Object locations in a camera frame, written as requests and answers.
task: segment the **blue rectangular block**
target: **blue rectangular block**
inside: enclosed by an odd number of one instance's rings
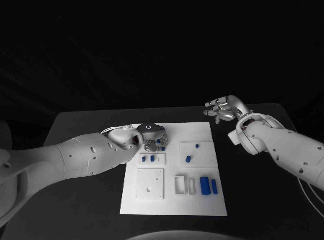
[[[217,186],[216,186],[216,180],[211,180],[211,184],[213,184],[213,192],[214,194],[217,194]]]
[[[201,194],[203,195],[210,195],[211,190],[210,190],[210,183],[208,183],[208,178],[204,176],[200,178],[200,187],[201,187]]]

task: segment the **gray table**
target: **gray table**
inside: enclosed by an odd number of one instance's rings
[[[295,130],[278,104],[249,108],[272,115]],[[45,146],[127,124],[210,122],[216,145],[227,217],[120,215],[126,165],[100,175],[65,180],[38,192],[12,218],[3,240],[123,240],[168,230],[229,234],[246,239],[316,239],[324,220],[314,211],[297,178],[274,163],[268,153],[252,156],[235,146],[227,133],[236,121],[216,125],[204,107],[64,112],[58,115]]]

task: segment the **blue cylinder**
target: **blue cylinder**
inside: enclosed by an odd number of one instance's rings
[[[217,194],[217,186],[216,186],[216,180],[211,180],[211,185],[213,185],[213,192]]]
[[[210,190],[210,183],[208,183],[207,176],[200,178],[200,187],[201,187],[201,194],[206,195],[206,196],[210,195],[211,190]]]

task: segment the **hole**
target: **hole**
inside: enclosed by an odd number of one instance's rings
[[[4,167],[6,169],[9,169],[12,166],[10,166],[10,164],[4,163],[4,164],[3,164],[3,167]]]

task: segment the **robotic hand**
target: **robotic hand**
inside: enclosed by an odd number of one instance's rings
[[[54,146],[22,151],[0,149],[0,227],[41,189],[127,163],[142,145],[148,152],[164,151],[164,127],[153,123],[136,129],[112,127],[101,134],[81,135]]]
[[[324,144],[287,130],[272,116],[253,113],[233,95],[206,106],[214,106],[204,115],[216,117],[216,124],[239,120],[229,133],[233,144],[242,144],[252,155],[268,152],[276,165],[324,191]]]

